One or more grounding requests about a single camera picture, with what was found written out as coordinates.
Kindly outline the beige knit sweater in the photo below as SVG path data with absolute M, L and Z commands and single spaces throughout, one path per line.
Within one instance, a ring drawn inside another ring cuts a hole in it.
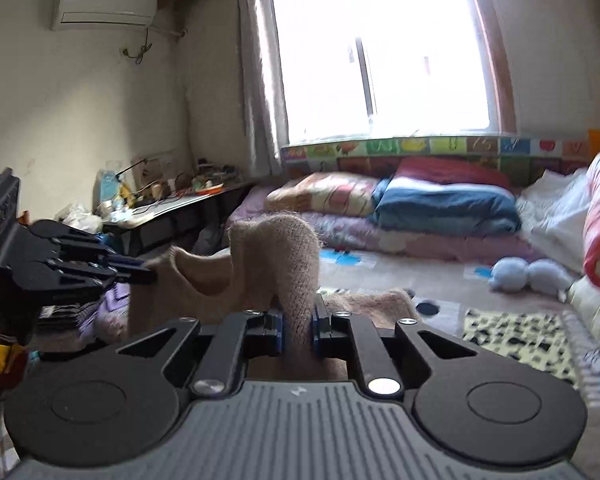
M 196 318 L 213 325 L 233 313 L 277 308 L 284 317 L 284 353 L 279 358 L 254 359 L 247 366 L 248 378 L 343 380 L 349 370 L 360 373 L 365 382 L 400 378 L 386 347 L 367 341 L 378 328 L 418 317 L 408 292 L 328 295 L 324 306 L 329 314 L 351 315 L 343 324 L 354 333 L 354 341 L 349 359 L 321 359 L 313 350 L 311 327 L 320 287 L 321 251 L 313 229 L 293 214 L 273 214 L 235 223 L 228 237 L 230 249 L 224 255 L 197 256 L 171 247 L 146 261 L 156 279 L 131 288 L 128 336 L 147 333 L 176 318 Z M 363 322 L 355 322 L 358 315 Z

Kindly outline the pile of purple clothes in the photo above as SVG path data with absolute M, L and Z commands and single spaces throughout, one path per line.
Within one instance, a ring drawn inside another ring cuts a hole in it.
M 114 344 L 128 333 L 130 286 L 115 284 L 89 304 L 45 307 L 32 346 L 42 352 L 77 352 L 98 340 Z

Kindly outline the cluttered low side table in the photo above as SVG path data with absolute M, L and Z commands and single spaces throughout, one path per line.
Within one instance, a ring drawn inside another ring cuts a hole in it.
M 191 248 L 205 228 L 221 235 L 228 217 L 253 185 L 251 179 L 229 174 L 213 186 L 183 188 L 135 208 L 113 210 L 112 203 L 106 203 L 100 214 L 94 214 L 80 204 L 71 204 L 58 220 L 100 236 L 122 255 L 143 257 L 172 243 Z

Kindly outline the Mickey Mouse bed blanket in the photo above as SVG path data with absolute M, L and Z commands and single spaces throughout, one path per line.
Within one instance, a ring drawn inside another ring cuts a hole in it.
M 414 290 L 416 304 L 429 301 L 439 307 L 436 314 L 422 310 L 422 319 L 459 337 L 475 335 L 468 320 L 477 311 L 539 313 L 561 320 L 565 346 L 571 356 L 571 378 L 588 407 L 588 424 L 574 458 L 588 476 L 600 479 L 600 346 L 570 304 L 534 292 L 492 292 L 486 267 L 475 262 L 412 259 L 372 252 L 352 252 L 344 263 L 324 252 L 320 285 L 323 292 L 373 294 L 396 288 Z

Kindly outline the light blue plush toy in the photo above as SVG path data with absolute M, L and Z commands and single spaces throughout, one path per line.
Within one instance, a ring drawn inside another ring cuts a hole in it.
M 489 286 L 496 292 L 516 294 L 531 290 L 565 302 L 567 292 L 576 280 L 559 263 L 550 259 L 528 262 L 523 258 L 507 257 L 492 266 Z

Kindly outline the folded blue blanket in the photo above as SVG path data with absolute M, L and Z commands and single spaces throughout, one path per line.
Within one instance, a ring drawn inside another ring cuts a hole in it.
M 446 236 L 512 235 L 521 229 L 513 194 L 490 184 L 437 184 L 395 176 L 373 192 L 370 221 L 387 231 Z

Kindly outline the white window curtain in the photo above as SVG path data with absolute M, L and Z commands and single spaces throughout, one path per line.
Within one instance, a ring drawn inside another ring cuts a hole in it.
M 237 9 L 248 172 L 277 177 L 289 136 L 274 0 L 237 0 Z

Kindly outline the white crumpled bedding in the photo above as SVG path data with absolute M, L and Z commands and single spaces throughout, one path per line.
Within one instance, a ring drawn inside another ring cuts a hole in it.
M 521 236 L 570 272 L 583 274 L 583 229 L 588 207 L 586 169 L 563 176 L 545 170 L 516 200 Z

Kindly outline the floral pink pillow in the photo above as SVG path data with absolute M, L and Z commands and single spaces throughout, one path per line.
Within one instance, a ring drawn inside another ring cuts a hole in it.
M 268 193 L 267 211 L 319 212 L 364 218 L 374 210 L 379 180 L 347 172 L 316 172 Z

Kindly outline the colourful foam alphabet mat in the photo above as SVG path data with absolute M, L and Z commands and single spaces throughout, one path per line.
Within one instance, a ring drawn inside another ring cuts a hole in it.
M 344 171 L 381 179 L 394 174 L 407 157 L 455 159 L 498 170 L 515 188 L 530 185 L 546 170 L 572 174 L 592 160 L 585 139 L 535 139 L 504 134 L 325 141 L 285 146 L 280 157 L 294 178 L 319 171 Z

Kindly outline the white wall air conditioner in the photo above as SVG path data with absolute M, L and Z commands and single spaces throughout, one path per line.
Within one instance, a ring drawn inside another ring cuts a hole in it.
M 148 27 L 158 0 L 58 0 L 52 29 L 131 26 Z

